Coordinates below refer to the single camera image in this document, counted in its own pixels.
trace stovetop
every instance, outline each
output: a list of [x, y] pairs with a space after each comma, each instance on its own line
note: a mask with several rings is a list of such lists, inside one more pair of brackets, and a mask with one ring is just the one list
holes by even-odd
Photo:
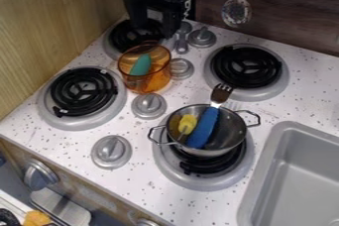
[[68, 69], [40, 91], [39, 113], [52, 127], [82, 131], [114, 118], [124, 107], [126, 88], [119, 75], [100, 66]]
[[157, 42], [172, 51], [175, 40], [175, 36], [165, 39], [162, 24], [157, 19], [149, 19], [142, 29], [133, 28], [130, 20], [126, 19], [107, 30], [103, 49], [111, 58], [118, 60], [122, 53], [146, 41]]
[[[158, 133], [156, 140], [166, 143], [167, 131], [163, 129]], [[153, 144], [153, 156], [162, 174], [179, 186], [198, 191], [216, 191], [234, 185], [250, 170], [254, 154], [254, 142], [249, 132], [241, 145], [212, 159], [191, 156], [175, 146]]]
[[[193, 30], [202, 26], [192, 24]], [[54, 128], [42, 119], [37, 107], [40, 90], [1, 121], [0, 136], [136, 209], [148, 211], [163, 220], [165, 225], [237, 226], [237, 209], [252, 177], [252, 169], [276, 123], [297, 121], [339, 135], [339, 89], [333, 82], [338, 79], [339, 58], [220, 28], [209, 29], [217, 36], [213, 48], [190, 48], [185, 56], [173, 53], [173, 57], [190, 60], [195, 73], [189, 79], [172, 81], [167, 90], [160, 91], [168, 103], [166, 114], [185, 105], [209, 102], [211, 87], [206, 83], [203, 69], [208, 57], [225, 46], [246, 43], [268, 49], [283, 60], [282, 71], [285, 65], [289, 73], [287, 87], [270, 99], [245, 102], [232, 98], [224, 104], [231, 109], [238, 107], [254, 111], [263, 120], [262, 126], [250, 131], [255, 147], [254, 163], [234, 185], [218, 191], [194, 191], [173, 183], [163, 175], [153, 157], [153, 144], [147, 139], [150, 128], [159, 125], [161, 119], [145, 121], [136, 118], [130, 108], [136, 94], [130, 91], [127, 91], [126, 107], [116, 117], [99, 127], [71, 132]], [[103, 50], [104, 37], [89, 46], [65, 69], [87, 65], [109, 66], [112, 58]], [[124, 137], [133, 148], [129, 162], [116, 170], [99, 169], [90, 158], [93, 145], [109, 135]]]
[[275, 52], [252, 44], [235, 44], [209, 55], [204, 77], [211, 88], [218, 83], [233, 86], [231, 99], [256, 102], [282, 93], [288, 85], [289, 71]]

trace play stove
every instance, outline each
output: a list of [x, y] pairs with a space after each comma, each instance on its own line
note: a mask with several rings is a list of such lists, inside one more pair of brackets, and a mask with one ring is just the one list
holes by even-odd
[[[168, 133], [159, 133], [162, 143]], [[246, 141], [227, 154], [215, 158], [192, 156], [175, 146], [153, 144], [153, 155], [159, 170], [172, 182], [198, 191], [215, 191], [232, 186], [250, 170], [254, 159], [254, 144], [248, 132]]]
[[130, 20], [125, 20], [106, 32], [103, 41], [104, 51], [118, 60], [122, 53], [146, 41], [156, 42], [171, 51], [175, 38], [166, 40], [162, 29], [162, 24], [154, 19], [149, 19], [142, 29], [133, 28]]
[[212, 53], [205, 62], [204, 77], [211, 88], [218, 83], [232, 86], [235, 90], [230, 98], [247, 102], [280, 94], [289, 80], [280, 56], [250, 44], [230, 45]]
[[95, 128], [126, 103], [126, 88], [113, 71], [99, 66], [66, 70], [41, 90], [39, 112], [51, 126], [67, 131]]

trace small cup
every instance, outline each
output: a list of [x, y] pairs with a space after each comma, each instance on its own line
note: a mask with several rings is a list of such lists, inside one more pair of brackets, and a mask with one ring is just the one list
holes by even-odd
[[[132, 67], [141, 55], [150, 56], [150, 70], [145, 75], [131, 75]], [[167, 48], [145, 43], [123, 53], [118, 61], [118, 69], [130, 90], [146, 94], [160, 90], [170, 82], [170, 59], [170, 51]]]

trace pan handle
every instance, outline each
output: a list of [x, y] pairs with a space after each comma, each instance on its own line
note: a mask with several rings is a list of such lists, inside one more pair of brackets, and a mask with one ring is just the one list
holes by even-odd
[[154, 132], [157, 131], [158, 129], [164, 129], [166, 126], [162, 125], [162, 126], [158, 126], [158, 127], [153, 127], [150, 129], [150, 132], [148, 134], [148, 138], [150, 141], [154, 142], [157, 145], [173, 145], [176, 144], [175, 142], [171, 142], [171, 143], [161, 143], [159, 141], [157, 141], [155, 138], [153, 138]]
[[257, 118], [257, 123], [256, 124], [252, 124], [252, 125], [248, 125], [247, 127], [258, 127], [262, 124], [262, 119], [261, 117], [257, 114], [257, 113], [254, 113], [253, 111], [248, 111], [248, 110], [239, 110], [239, 111], [234, 111], [236, 113], [247, 113], [247, 114], [250, 114], [252, 116], [255, 116]]

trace wooden wall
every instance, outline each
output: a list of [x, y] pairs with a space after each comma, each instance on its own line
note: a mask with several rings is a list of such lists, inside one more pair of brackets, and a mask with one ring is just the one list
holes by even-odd
[[124, 12], [121, 0], [0, 0], [0, 119]]
[[[220, 15], [225, 1], [196, 0], [196, 19], [226, 27]], [[339, 56], [339, 0], [248, 1], [253, 18], [238, 31]]]

